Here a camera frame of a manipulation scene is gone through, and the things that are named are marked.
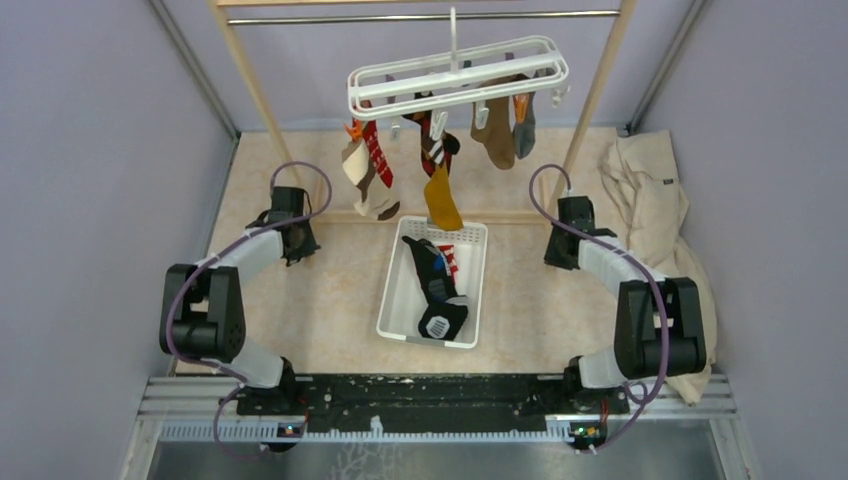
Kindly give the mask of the mustard striped sock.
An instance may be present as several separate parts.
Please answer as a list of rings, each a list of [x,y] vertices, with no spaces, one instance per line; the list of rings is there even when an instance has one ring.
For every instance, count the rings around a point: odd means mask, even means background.
[[[443,231],[458,231],[463,227],[463,221],[453,199],[450,187],[449,172],[436,160],[435,173],[424,187],[423,194],[432,223]]]

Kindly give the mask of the red character sock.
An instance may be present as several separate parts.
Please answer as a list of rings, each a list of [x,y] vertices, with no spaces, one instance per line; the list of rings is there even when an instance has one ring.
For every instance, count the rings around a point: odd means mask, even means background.
[[[453,280],[456,280],[458,273],[458,263],[455,257],[455,246],[453,244],[438,245],[442,257],[444,258],[446,268]]]

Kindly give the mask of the beige brown sock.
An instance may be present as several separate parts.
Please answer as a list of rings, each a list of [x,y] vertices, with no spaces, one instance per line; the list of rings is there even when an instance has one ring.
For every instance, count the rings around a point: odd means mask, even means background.
[[[343,171],[358,192],[353,203],[355,211],[378,221],[393,218],[401,203],[379,177],[365,143],[362,140],[350,141],[341,156]]]

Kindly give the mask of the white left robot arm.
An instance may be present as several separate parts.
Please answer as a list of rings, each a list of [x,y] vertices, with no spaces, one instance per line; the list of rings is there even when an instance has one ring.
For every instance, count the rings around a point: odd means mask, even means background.
[[[277,414],[292,411],[300,388],[291,363],[249,338],[242,289],[266,268],[292,266],[319,250],[313,214],[306,190],[274,187],[270,208],[220,254],[172,265],[164,281],[161,350],[261,390],[261,401]]]

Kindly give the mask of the black blue sock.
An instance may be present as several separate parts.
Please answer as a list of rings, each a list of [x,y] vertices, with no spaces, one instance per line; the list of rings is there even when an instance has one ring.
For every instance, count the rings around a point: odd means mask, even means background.
[[[433,340],[455,340],[468,318],[468,297],[458,293],[436,245],[427,239],[406,235],[401,240],[410,250],[426,301],[426,309],[417,325],[419,334]]]

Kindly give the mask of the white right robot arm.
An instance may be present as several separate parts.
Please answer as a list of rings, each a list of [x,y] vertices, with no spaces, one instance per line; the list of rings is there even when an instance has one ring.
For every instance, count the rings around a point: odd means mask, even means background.
[[[603,389],[628,380],[699,373],[707,348],[696,283],[667,277],[625,251],[617,235],[595,225],[586,196],[560,198],[544,263],[592,274],[617,301],[612,344],[573,358],[563,398],[576,412],[590,411]]]

